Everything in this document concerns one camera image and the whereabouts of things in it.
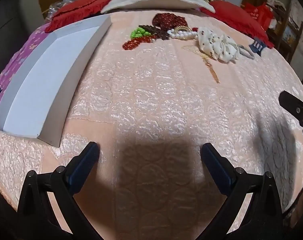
screw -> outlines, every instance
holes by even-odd
[[[243,168],[241,168],[241,167],[237,167],[235,170],[239,174],[243,174],[245,172],[245,170]]]
[[[57,168],[56,168],[56,171],[58,172],[58,173],[61,173],[61,172],[63,172],[65,170],[65,166],[58,166]]]
[[[28,177],[31,177],[31,176],[33,176],[34,174],[35,174],[34,171],[28,171],[27,176],[28,176]]]
[[[270,171],[267,171],[266,172],[266,176],[271,179],[273,177],[273,174]]]

pink floral bed sheet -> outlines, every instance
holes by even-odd
[[[28,38],[26,43],[17,51],[13,57],[10,59],[9,63],[5,69],[0,74],[0,100],[6,90],[8,84],[10,83],[13,75],[20,68],[21,64],[25,59],[31,54],[31,52],[48,36],[45,33],[46,27],[49,23],[37,28]]]

peach quilted bedspread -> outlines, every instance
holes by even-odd
[[[106,240],[195,239],[225,199],[201,164],[199,146],[206,142],[235,167],[272,171],[283,209],[295,199],[303,186],[303,134],[278,104],[283,90],[303,101],[292,68],[275,49],[255,60],[210,59],[212,71],[193,52],[195,41],[123,50],[130,33],[158,12],[111,14],[112,26],[75,92],[60,148],[0,133],[0,191],[14,208],[29,170],[66,165],[89,141],[100,144],[100,159],[75,200]],[[226,33],[247,47],[253,42],[200,12],[175,13],[190,27]],[[233,229],[248,203],[249,196]]]

white box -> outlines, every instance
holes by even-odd
[[[59,147],[79,79],[110,25],[110,16],[100,15],[50,33],[5,90],[0,131]]]

red ruffled trim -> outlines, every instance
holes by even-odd
[[[250,27],[245,26],[243,24],[239,24],[237,22],[234,22],[231,19],[225,18],[225,17],[223,17],[223,16],[221,16],[219,14],[212,13],[211,11],[209,11],[209,10],[203,8],[203,7],[200,8],[200,11],[202,13],[207,14],[210,17],[213,17],[213,18],[215,18],[217,20],[220,20],[223,23],[226,23],[229,27],[231,27],[231,28],[233,28],[233,29],[235,29],[235,30],[237,30],[237,31],[239,31],[239,32],[241,32],[241,33],[243,33],[243,34],[251,37],[252,39],[255,38],[255,37],[259,38],[270,49],[274,47],[274,44],[272,44],[269,41],[267,34],[262,35],[261,33],[256,32],[253,28],[250,28]]]
[[[81,5],[73,6],[73,3],[62,7],[54,16],[45,33],[53,32],[61,27],[81,21],[84,18],[100,12],[111,0],[84,1]]]

